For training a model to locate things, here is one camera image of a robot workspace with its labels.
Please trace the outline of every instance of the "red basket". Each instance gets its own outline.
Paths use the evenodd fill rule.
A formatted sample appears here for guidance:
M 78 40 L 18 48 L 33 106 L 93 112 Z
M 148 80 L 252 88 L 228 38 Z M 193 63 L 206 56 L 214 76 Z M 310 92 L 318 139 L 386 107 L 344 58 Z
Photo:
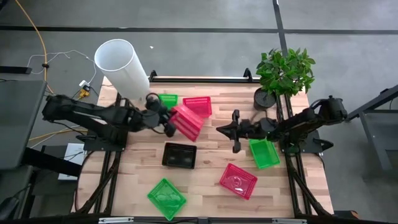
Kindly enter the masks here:
M 208 118 L 211 115 L 211 101 L 210 96 L 184 98 L 182 104 L 190 108 L 197 115 L 202 118 Z
M 256 176 L 242 170 L 234 164 L 228 164 L 220 179 L 220 184 L 223 187 L 246 200 L 249 200 L 256 183 Z
M 205 123 L 203 118 L 184 105 L 174 106 L 172 111 L 176 113 L 171 117 L 171 122 L 189 140 L 196 141 Z

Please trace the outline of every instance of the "wooden tabletop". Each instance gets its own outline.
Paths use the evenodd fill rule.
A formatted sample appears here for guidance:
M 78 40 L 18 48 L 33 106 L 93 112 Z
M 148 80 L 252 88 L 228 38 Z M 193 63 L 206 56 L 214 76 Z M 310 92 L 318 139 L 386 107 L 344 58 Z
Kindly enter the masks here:
M 234 109 L 240 110 L 241 119 L 258 120 L 265 116 L 253 108 L 253 94 L 259 84 L 225 83 L 151 83 L 155 93 L 177 94 L 178 102 L 190 96 L 210 96 L 213 114 L 196 142 L 189 141 L 180 132 L 168 138 L 151 130 L 130 133 L 126 150 L 122 153 L 112 215 L 162 216 L 147 199 L 147 194 L 162 179 L 167 178 L 187 198 L 177 217 L 293 217 L 292 200 L 284 156 L 280 164 L 259 170 L 256 167 L 247 140 L 240 140 L 242 151 L 233 154 L 233 142 L 216 131 L 229 124 Z M 114 103 L 117 91 L 104 78 L 98 104 Z M 299 93 L 291 98 L 294 113 L 308 107 L 307 96 Z M 284 116 L 287 118 L 284 99 Z M 276 119 L 276 106 L 268 109 L 268 117 Z M 165 142 L 196 145 L 195 169 L 162 166 Z M 93 193 L 100 179 L 104 152 L 95 152 L 87 160 L 78 183 L 78 208 Z M 307 185 L 326 210 L 333 213 L 323 165 L 313 154 L 302 155 Z M 228 163 L 237 165 L 258 177 L 250 200 L 244 200 L 219 185 Z M 108 195 L 105 189 L 103 205 Z M 302 211 L 302 193 L 297 191 Z

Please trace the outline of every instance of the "green basket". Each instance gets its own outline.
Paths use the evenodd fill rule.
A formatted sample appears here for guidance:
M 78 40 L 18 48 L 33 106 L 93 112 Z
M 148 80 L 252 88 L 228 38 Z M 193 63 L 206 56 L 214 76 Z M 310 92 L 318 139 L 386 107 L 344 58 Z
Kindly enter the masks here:
M 147 197 L 168 221 L 171 221 L 187 202 L 187 199 L 166 178 L 163 178 Z
M 163 104 L 167 106 L 167 109 L 171 109 L 173 106 L 177 105 L 178 96 L 172 94 L 159 94 L 160 100 L 162 100 Z
M 270 166 L 280 164 L 279 156 L 272 142 L 267 140 L 249 141 L 250 149 L 254 157 L 254 161 L 259 169 L 265 169 Z

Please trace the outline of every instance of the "black pot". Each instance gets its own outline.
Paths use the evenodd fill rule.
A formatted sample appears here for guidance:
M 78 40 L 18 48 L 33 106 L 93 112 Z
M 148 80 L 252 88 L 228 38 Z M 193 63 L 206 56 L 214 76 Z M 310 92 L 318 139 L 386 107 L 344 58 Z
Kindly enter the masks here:
M 268 94 L 267 91 L 258 88 L 254 92 L 254 109 L 258 111 L 265 111 L 276 103 L 275 93 Z

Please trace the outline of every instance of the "white tube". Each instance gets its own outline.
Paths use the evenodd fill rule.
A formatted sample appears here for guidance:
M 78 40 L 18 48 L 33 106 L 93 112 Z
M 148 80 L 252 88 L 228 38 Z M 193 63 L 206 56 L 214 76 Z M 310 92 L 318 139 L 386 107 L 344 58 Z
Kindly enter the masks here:
M 149 93 L 149 80 L 134 47 L 126 40 L 113 39 L 98 47 L 95 64 L 122 97 L 143 100 Z

